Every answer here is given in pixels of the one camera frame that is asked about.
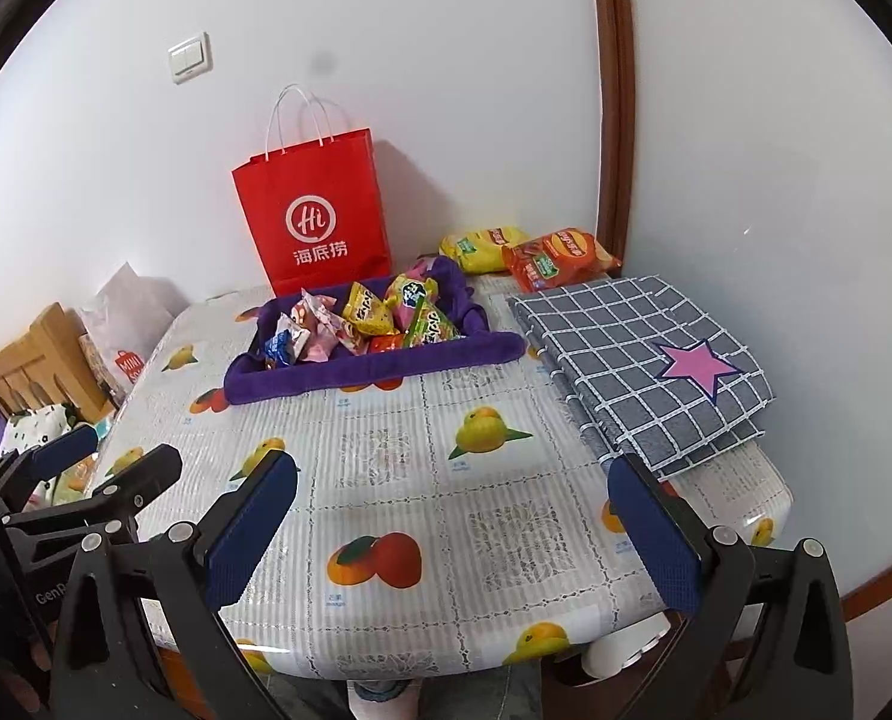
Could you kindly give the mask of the pink strawberry snack packet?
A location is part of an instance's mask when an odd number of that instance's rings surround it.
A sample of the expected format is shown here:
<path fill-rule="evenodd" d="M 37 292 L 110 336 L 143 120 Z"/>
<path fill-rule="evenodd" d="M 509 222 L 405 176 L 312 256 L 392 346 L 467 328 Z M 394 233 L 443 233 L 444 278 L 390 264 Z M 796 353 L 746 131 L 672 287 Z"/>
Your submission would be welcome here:
<path fill-rule="evenodd" d="M 311 330 L 311 338 L 302 351 L 303 361 L 327 362 L 335 349 L 343 348 L 332 327 L 332 316 L 340 316 L 335 312 L 336 305 L 334 296 L 313 294 L 306 289 L 299 293 L 299 301 L 291 307 L 290 317 Z"/>

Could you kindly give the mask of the green rice cracker bag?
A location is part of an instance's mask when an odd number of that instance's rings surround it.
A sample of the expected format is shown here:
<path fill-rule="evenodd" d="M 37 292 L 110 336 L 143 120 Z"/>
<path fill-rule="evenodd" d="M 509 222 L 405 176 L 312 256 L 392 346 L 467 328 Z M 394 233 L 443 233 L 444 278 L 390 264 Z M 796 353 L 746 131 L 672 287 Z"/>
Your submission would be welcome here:
<path fill-rule="evenodd" d="M 418 348 L 428 344 L 444 343 L 444 341 L 457 340 L 462 333 L 455 328 L 454 323 L 439 309 L 434 302 L 421 298 L 416 304 L 412 321 L 405 332 L 405 348 Z"/>

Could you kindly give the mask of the panda red snack packet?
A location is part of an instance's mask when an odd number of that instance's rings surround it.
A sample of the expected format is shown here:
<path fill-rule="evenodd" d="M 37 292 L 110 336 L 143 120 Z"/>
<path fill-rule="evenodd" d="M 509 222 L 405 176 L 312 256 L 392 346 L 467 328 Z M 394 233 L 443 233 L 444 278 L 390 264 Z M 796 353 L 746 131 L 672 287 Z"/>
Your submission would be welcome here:
<path fill-rule="evenodd" d="M 262 344 L 263 364 L 267 369 L 285 369 L 298 364 L 306 348 L 311 330 L 296 323 L 288 314 L 281 314 L 274 334 Z"/>

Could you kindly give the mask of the red gold festive packet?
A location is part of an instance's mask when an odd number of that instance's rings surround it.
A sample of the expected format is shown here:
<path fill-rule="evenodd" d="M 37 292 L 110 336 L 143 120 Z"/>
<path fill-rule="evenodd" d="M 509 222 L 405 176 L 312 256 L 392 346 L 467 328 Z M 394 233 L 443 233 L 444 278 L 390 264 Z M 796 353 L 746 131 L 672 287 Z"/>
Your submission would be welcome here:
<path fill-rule="evenodd" d="M 373 337 L 368 344 L 368 351 L 371 355 L 379 355 L 379 353 L 389 353 L 389 351 L 397 351 L 404 348 L 405 335 L 402 332 L 389 333 L 389 335 L 379 335 Z"/>

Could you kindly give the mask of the yellow rice cracker bag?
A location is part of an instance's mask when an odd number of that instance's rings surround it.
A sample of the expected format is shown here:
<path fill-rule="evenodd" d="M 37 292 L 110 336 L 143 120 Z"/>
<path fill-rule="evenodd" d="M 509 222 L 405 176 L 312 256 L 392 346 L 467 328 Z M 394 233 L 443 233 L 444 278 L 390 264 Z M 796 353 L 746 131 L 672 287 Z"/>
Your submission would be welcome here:
<path fill-rule="evenodd" d="M 350 286 L 347 302 L 343 305 L 341 317 L 356 332 L 366 337 L 387 337 L 397 332 L 394 317 L 387 304 L 371 291 L 368 286 L 355 281 Z"/>

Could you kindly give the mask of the wooden chair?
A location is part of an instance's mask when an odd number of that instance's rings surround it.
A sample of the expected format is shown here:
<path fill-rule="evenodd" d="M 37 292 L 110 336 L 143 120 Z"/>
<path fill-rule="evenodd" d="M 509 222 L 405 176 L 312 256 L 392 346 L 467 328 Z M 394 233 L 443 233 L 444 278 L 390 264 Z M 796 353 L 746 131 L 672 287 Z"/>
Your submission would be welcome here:
<path fill-rule="evenodd" d="M 82 322 L 58 302 L 23 335 L 0 349 L 0 413 L 5 418 L 44 406 L 70 406 L 87 422 L 115 410 L 80 346 Z"/>

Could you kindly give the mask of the grey checked folded cloth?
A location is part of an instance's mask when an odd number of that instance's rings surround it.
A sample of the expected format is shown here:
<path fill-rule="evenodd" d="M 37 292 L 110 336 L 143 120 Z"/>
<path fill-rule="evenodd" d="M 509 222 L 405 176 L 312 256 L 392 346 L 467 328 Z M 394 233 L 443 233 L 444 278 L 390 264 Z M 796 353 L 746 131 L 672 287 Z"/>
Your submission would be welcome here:
<path fill-rule="evenodd" d="M 669 281 L 600 278 L 507 300 L 603 447 L 663 481 L 753 442 L 773 388 L 752 351 Z"/>

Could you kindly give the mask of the white plastic bag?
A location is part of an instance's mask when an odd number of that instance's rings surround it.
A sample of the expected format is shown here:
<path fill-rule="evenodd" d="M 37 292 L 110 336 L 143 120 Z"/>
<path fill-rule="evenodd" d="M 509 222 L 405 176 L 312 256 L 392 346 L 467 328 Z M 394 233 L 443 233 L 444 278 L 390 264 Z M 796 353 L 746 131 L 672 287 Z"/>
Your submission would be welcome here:
<path fill-rule="evenodd" d="M 76 307 L 117 405 L 130 395 L 164 333 L 187 307 L 189 301 L 172 281 L 142 277 L 128 262 Z"/>

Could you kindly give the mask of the purple towel tray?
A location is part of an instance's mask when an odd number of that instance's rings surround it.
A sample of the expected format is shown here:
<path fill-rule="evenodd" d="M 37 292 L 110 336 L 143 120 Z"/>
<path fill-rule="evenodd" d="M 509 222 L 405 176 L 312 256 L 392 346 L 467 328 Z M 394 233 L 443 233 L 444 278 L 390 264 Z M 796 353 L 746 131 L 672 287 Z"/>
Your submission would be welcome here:
<path fill-rule="evenodd" d="M 521 335 L 489 328 L 485 309 L 473 299 L 473 288 L 454 260 L 437 255 L 430 262 L 428 275 L 439 286 L 437 307 L 457 327 L 459 340 L 359 356 L 338 346 L 327 362 L 298 362 L 296 366 L 268 369 L 260 356 L 263 343 L 275 335 L 278 317 L 288 316 L 301 294 L 270 299 L 260 307 L 257 332 L 249 348 L 226 369 L 223 382 L 226 401 L 229 405 L 247 405 L 325 388 L 370 385 L 428 372 L 503 364 L 525 355 L 525 340 Z"/>

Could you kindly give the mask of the fruit print tablecloth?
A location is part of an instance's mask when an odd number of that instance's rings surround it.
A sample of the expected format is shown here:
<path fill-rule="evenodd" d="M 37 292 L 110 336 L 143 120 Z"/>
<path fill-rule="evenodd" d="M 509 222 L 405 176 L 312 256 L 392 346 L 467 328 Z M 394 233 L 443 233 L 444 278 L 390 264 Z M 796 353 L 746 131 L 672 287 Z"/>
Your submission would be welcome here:
<path fill-rule="evenodd" d="M 489 328 L 525 335 L 508 277 L 467 278 Z M 268 289 L 174 320 L 99 450 L 96 481 L 158 445 L 178 481 L 140 535 L 195 520 L 270 450 L 298 490 L 224 622 L 274 670 L 409 679 L 505 667 L 654 616 L 662 598 L 608 499 L 603 447 L 530 341 L 516 361 L 229 405 Z M 758 439 L 660 483 L 765 546 L 792 494 Z"/>

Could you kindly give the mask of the pink bear snack packet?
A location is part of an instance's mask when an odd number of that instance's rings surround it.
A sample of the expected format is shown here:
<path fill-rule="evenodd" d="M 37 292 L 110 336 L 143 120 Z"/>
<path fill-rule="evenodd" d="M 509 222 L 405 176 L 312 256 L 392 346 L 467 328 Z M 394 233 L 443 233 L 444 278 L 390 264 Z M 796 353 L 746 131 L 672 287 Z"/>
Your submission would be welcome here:
<path fill-rule="evenodd" d="M 338 343 L 347 349 L 350 355 L 361 356 L 368 353 L 368 344 L 370 342 L 352 322 L 348 322 L 345 317 L 332 316 L 332 327 L 334 327 Z"/>

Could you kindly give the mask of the red orange chips bag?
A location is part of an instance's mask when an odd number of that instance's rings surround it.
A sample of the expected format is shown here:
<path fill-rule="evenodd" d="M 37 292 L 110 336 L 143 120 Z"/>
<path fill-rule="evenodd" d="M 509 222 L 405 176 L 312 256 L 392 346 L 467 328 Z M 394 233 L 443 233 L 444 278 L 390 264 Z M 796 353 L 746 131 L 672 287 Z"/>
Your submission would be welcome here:
<path fill-rule="evenodd" d="M 503 262 L 524 293 L 581 284 L 621 268 L 590 232 L 563 227 L 540 238 L 503 247 Z"/>

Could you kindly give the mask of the pink yellow chips bag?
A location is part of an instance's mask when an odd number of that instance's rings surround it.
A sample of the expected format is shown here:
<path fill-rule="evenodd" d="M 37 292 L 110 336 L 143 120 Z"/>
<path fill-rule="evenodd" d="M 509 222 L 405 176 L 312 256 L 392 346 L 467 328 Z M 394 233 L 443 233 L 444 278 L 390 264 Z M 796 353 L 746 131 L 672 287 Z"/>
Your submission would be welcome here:
<path fill-rule="evenodd" d="M 431 276 L 433 257 L 421 257 L 410 268 L 398 273 L 384 294 L 384 304 L 391 311 L 395 327 L 407 332 L 412 325 L 413 314 L 421 301 L 436 302 L 439 284 Z"/>

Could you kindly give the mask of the red paper shopping bag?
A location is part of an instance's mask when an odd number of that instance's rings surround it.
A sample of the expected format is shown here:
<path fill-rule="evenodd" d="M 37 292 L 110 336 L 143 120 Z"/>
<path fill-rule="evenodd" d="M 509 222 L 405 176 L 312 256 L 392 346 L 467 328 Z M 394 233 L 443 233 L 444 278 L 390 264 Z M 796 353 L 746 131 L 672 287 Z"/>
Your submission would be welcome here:
<path fill-rule="evenodd" d="M 280 104 L 295 93 L 317 107 L 316 136 L 283 135 Z M 332 130 L 322 101 L 296 83 L 278 93 L 263 149 L 233 171 L 234 187 L 275 296 L 387 277 L 394 270 L 367 128 Z"/>

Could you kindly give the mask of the yellow potato chips bag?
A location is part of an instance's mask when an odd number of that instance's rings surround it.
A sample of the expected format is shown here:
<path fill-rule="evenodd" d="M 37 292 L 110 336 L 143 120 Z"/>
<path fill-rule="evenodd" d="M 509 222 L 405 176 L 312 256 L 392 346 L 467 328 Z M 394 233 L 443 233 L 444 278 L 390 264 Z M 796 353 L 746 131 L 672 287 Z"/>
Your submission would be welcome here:
<path fill-rule="evenodd" d="M 527 234 L 516 226 L 487 227 L 446 236 L 439 244 L 439 254 L 452 260 L 466 275 L 503 273 L 503 250 L 527 239 Z"/>

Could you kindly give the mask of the white wall switch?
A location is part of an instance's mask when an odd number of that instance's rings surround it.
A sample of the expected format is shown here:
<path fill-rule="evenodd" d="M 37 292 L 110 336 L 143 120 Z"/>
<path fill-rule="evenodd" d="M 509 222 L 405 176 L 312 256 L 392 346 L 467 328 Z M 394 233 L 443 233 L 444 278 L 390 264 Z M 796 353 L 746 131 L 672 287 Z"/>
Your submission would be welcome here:
<path fill-rule="evenodd" d="M 174 85 L 182 85 L 192 78 L 208 73 L 213 68 L 208 32 L 199 32 L 172 46 L 167 51 L 167 65 Z"/>

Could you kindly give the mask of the brown wooden door frame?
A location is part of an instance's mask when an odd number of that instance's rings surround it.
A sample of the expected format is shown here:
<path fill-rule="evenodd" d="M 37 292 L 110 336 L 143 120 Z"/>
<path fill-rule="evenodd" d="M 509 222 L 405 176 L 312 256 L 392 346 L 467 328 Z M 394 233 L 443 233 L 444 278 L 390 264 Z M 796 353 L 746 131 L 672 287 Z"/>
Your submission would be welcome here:
<path fill-rule="evenodd" d="M 602 94 L 597 239 L 610 254 L 624 259 L 635 174 L 635 20 L 631 0 L 594 4 Z"/>

